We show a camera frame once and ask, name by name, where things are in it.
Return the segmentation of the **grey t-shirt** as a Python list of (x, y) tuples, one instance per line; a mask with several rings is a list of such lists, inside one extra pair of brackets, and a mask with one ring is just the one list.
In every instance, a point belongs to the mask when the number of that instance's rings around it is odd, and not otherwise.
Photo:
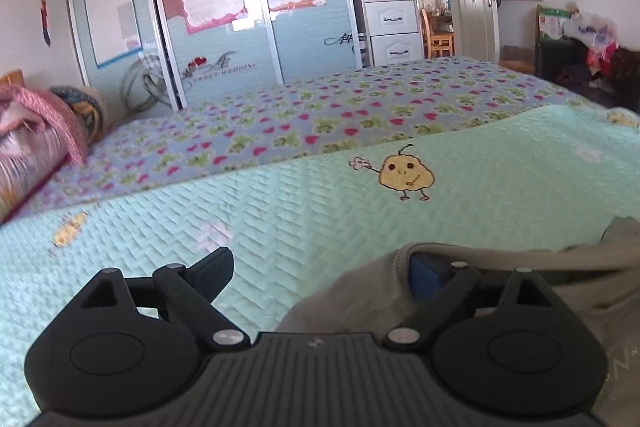
[(300, 300), (282, 333), (371, 332), (383, 338), (418, 307), (409, 291), (409, 261), (417, 254), (465, 261), (482, 272), (471, 297), (476, 309), (495, 308), (518, 267), (533, 269), (600, 341), (608, 359), (594, 411), (608, 425), (639, 422), (639, 223), (616, 217), (593, 244), (559, 251), (496, 251), (437, 243), (402, 246), (342, 274)]

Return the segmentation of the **mint quilted bee bedspread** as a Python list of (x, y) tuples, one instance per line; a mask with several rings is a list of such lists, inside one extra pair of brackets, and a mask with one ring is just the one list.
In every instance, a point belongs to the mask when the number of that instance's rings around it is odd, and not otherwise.
[(226, 246), (234, 275), (215, 305), (255, 334), (409, 243), (556, 251), (638, 213), (638, 129), (618, 109), (555, 105), (15, 219), (1, 229), (1, 421), (37, 414), (27, 350), (103, 268), (147, 277)]

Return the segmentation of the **colourful patterned pillow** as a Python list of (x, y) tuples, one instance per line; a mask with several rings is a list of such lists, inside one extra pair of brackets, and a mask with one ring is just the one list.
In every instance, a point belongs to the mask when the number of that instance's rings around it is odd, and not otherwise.
[(54, 86), (50, 91), (72, 110), (84, 126), (89, 145), (104, 138), (111, 129), (106, 104), (98, 91), (89, 87)]

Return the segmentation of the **white standing fan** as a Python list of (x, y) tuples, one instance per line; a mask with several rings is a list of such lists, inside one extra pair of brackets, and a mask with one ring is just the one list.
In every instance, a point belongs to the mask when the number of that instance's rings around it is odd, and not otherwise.
[(157, 54), (141, 53), (122, 77), (119, 92), (120, 101), (131, 114), (154, 108), (172, 109), (162, 61)]

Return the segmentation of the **black chair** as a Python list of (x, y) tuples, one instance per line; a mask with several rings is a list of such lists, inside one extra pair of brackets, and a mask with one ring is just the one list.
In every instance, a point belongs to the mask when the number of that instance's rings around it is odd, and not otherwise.
[(619, 94), (587, 66), (588, 48), (575, 39), (541, 40), (535, 46), (535, 75), (603, 107), (639, 112), (639, 88)]

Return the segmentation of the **pink fuzzy blanket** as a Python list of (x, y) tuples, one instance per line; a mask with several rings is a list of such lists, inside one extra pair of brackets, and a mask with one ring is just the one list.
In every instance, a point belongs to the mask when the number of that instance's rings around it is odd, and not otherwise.
[(29, 115), (1, 117), (1, 134), (7, 134), (23, 124), (27, 124), (32, 132), (43, 132), (47, 126), (55, 129), (64, 139), (70, 158), (76, 164), (86, 161), (88, 145), (84, 125), (58, 96), (50, 91), (32, 90), (12, 84), (1, 87), (1, 101), (16, 103)]

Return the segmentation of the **wooden dining chair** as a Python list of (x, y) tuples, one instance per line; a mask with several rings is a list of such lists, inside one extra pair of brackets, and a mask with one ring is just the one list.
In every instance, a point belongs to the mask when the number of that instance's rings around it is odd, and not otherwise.
[(450, 57), (454, 55), (454, 25), (452, 16), (442, 13), (427, 13), (420, 9), (423, 44), (426, 58)]

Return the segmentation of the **white drawer unit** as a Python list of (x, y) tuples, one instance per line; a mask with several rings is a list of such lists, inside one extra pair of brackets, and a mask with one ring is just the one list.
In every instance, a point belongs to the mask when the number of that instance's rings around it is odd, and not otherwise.
[(367, 0), (364, 9), (374, 66), (424, 59), (416, 0)]

